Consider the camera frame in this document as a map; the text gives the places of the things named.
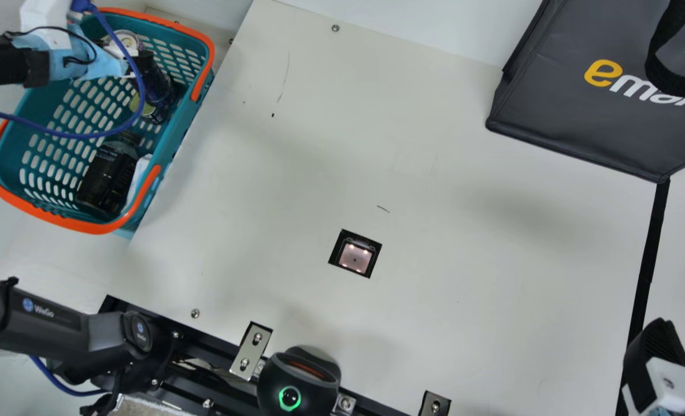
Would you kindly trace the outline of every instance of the green light ring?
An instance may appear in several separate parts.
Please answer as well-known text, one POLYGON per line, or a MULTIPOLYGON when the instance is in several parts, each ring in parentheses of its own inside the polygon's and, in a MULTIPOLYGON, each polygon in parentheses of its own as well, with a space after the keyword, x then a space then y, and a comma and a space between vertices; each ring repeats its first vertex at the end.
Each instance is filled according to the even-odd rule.
POLYGON ((295 408, 301 405, 301 392, 296 388, 293 387, 292 385, 286 385, 281 391, 278 393, 278 403, 281 405, 281 409, 284 411, 294 411, 295 408), (298 400, 293 406, 286 406, 285 403, 283 403, 283 394, 286 392, 286 390, 292 389, 294 390, 297 395, 298 395, 298 400))

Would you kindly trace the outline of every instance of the plastic basket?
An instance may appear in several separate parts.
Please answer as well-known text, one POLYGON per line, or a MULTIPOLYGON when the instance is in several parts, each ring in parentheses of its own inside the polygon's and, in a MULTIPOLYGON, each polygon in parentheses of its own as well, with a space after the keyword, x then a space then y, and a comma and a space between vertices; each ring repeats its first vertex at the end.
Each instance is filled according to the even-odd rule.
MULTIPOLYGON (((152 153, 152 159, 139 179, 136 198, 122 215, 104 222, 75 203, 80 182, 104 138, 62 139, 7 121, 0 127, 0 197, 30 215, 90 234, 136 229, 213 81, 214 47, 206 35, 130 10, 102 12, 115 31, 136 32, 179 87, 168 121, 160 126, 137 121, 131 129, 143 137, 139 156, 152 153)), ((92 16, 81 26, 91 39, 105 35, 92 16)), ((126 79, 58 81, 28 90, 16 114, 58 131, 105 131, 131 116, 128 102, 134 92, 126 79)))

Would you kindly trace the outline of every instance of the blue cable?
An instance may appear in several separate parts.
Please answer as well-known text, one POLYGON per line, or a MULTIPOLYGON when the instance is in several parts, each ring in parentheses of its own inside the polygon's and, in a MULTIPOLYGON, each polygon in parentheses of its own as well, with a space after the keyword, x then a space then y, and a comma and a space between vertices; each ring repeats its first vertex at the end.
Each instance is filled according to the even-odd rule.
POLYGON ((70 387, 67 387, 67 385, 62 384, 55 376, 52 374, 47 366, 44 365, 44 363, 39 360, 39 357, 35 357, 33 355, 28 356, 31 358, 31 360, 36 364, 36 367, 39 368, 44 373, 44 376, 47 376, 49 381, 54 384, 57 389, 62 390, 63 392, 67 393, 68 395, 75 396, 77 398, 85 398, 88 396, 94 396, 94 395, 102 395, 104 393, 108 393, 106 390, 92 390, 91 392, 76 392, 76 390, 71 389, 70 387))
POLYGON ((17 123, 23 124, 25 126, 29 126, 32 129, 37 129, 39 131, 54 135, 56 137, 61 137, 65 139, 96 139, 98 137, 106 136, 106 135, 115 135, 120 132, 123 132, 125 130, 128 130, 132 124, 134 124, 137 119, 142 115, 142 110, 145 108, 145 83, 142 81, 142 77, 139 74, 139 69, 136 67, 136 63, 134 63, 134 59, 131 58, 131 55, 129 55, 129 52, 127 52, 126 48, 124 45, 120 42, 119 38, 117 35, 113 32, 113 30, 109 26, 109 22, 106 21, 105 16, 103 13, 98 10, 98 8, 95 7, 95 5, 91 5, 91 7, 88 9, 91 11, 94 16, 96 16, 96 19, 98 19, 99 23, 107 34, 112 37, 113 42, 119 47, 119 50, 121 53, 124 54, 124 57, 129 63, 129 66, 131 67, 131 71, 134 73, 134 79, 136 79, 136 85, 137 85, 137 90, 139 91, 139 108, 136 109, 134 114, 121 126, 111 129, 109 131, 105 132, 93 132, 93 133, 88 133, 88 134, 77 134, 77 133, 68 133, 68 132, 58 132, 57 130, 53 129, 48 129, 47 127, 41 126, 39 124, 36 124, 33 121, 28 121, 25 118, 21 118, 19 116, 15 116, 14 114, 6 114, 6 113, 1 113, 0 112, 0 118, 4 118, 6 120, 10 121, 15 121, 17 123))

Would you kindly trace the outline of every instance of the screw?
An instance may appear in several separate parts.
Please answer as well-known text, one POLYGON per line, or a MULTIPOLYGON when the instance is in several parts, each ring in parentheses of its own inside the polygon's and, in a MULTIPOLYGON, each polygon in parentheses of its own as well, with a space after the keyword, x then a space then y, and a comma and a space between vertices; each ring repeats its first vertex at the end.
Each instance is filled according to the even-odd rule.
POLYGON ((353 407, 353 404, 350 402, 350 399, 342 398, 342 400, 340 400, 340 407, 342 410, 350 410, 350 408, 353 407))

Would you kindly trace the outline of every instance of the black mark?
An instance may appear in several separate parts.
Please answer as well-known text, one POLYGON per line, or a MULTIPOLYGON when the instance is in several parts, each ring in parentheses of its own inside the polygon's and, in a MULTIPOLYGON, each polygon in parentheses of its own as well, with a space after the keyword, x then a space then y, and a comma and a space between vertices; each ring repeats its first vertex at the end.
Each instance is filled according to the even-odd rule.
POLYGON ((276 103, 281 102, 281 98, 283 98, 283 93, 286 92, 286 80, 288 79, 288 70, 291 68, 291 50, 288 50, 288 61, 286 63, 286 75, 283 77, 283 88, 281 89, 281 95, 278 95, 278 99, 276 100, 276 103))

